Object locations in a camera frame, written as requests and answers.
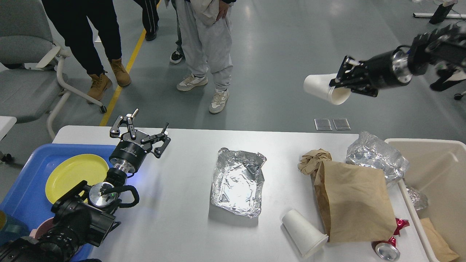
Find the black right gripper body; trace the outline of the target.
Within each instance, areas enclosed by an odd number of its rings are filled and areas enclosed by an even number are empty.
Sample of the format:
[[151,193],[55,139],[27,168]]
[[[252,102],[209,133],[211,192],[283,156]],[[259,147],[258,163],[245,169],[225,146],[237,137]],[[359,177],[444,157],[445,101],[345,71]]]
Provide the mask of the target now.
[[408,66],[408,55],[401,49],[375,55],[359,62],[366,70],[366,83],[359,88],[360,91],[378,91],[382,88],[406,86],[413,77]]

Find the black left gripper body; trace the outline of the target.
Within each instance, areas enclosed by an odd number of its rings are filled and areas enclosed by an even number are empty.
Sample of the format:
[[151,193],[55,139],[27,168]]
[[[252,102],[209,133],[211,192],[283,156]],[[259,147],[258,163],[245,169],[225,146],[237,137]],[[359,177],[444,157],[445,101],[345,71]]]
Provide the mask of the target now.
[[149,144],[121,140],[109,156],[109,161],[113,165],[126,163],[128,167],[126,172],[136,173],[149,152]]

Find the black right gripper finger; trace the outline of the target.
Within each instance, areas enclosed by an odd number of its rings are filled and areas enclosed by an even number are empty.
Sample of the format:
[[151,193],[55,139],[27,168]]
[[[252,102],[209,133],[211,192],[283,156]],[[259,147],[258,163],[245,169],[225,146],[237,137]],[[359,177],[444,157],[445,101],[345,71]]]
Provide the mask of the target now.
[[337,78],[332,79],[329,82],[329,85],[331,87],[335,88],[349,88],[352,93],[360,94],[360,95],[365,95],[365,96],[370,96],[370,97],[377,97],[379,91],[372,87],[371,83],[368,80],[361,80],[357,79],[359,81],[350,81],[350,80],[341,80],[337,82]]
[[362,80],[364,80],[364,61],[346,55],[334,78],[334,82],[357,82]]

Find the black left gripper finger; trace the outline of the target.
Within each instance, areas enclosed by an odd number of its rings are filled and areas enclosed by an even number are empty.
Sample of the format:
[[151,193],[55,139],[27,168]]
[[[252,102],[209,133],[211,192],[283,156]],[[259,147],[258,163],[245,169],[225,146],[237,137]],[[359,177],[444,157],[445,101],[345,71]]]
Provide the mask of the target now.
[[162,129],[161,133],[158,133],[156,135],[152,136],[147,136],[146,138],[141,139],[141,144],[146,145],[146,144],[156,144],[158,142],[163,142],[163,144],[159,147],[156,147],[153,151],[152,148],[150,148],[150,152],[157,158],[160,159],[163,152],[167,148],[168,144],[170,144],[171,138],[168,137],[168,133],[166,132],[167,128],[169,126],[169,123],[166,122],[165,127]]
[[[131,142],[137,144],[137,130],[134,127],[133,119],[138,114],[139,109],[135,108],[133,113],[125,116],[119,115],[115,120],[115,123],[110,128],[110,137],[112,139],[119,139],[120,142]],[[127,128],[126,133],[121,133],[120,127],[125,126]]]

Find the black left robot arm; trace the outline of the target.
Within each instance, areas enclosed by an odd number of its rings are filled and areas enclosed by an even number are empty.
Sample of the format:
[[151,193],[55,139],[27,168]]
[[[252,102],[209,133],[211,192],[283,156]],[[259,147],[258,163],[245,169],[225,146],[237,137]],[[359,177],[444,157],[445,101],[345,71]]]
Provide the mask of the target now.
[[118,116],[109,136],[119,139],[109,157],[112,167],[103,182],[88,185],[83,180],[63,194],[53,206],[53,225],[38,239],[20,237],[1,246],[2,262],[69,262],[81,246],[101,245],[120,222],[114,213],[118,208],[136,206],[137,189],[126,183],[138,172],[147,154],[160,158],[168,144],[168,125],[155,135],[136,129],[133,119],[139,109]]

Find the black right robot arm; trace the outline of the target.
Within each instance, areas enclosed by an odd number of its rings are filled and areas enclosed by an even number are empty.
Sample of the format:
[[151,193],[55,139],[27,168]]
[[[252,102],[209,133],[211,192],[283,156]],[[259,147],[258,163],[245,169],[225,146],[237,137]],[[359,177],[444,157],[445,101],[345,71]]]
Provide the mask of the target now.
[[439,66],[433,91],[445,91],[465,80],[465,31],[456,24],[419,34],[411,45],[375,55],[365,61],[345,56],[329,86],[377,97],[379,90],[406,86],[413,76],[424,75],[430,65]]

